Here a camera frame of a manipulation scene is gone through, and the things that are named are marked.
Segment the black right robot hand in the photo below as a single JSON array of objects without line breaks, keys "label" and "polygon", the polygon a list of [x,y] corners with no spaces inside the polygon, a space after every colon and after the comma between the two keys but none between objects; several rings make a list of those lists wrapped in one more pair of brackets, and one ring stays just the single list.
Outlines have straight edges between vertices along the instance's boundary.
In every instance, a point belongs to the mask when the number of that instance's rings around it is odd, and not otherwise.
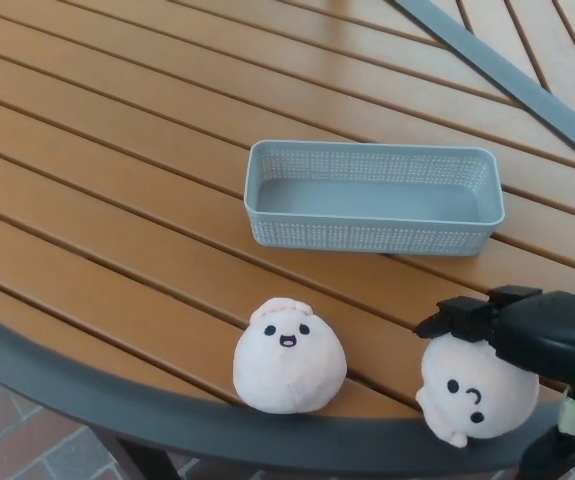
[{"label": "black right robot hand", "polygon": [[416,393],[426,424],[457,448],[520,427],[539,380],[566,384],[556,423],[522,454],[521,479],[558,479],[575,467],[575,294],[505,285],[485,301],[443,300],[414,333],[427,340]]}]

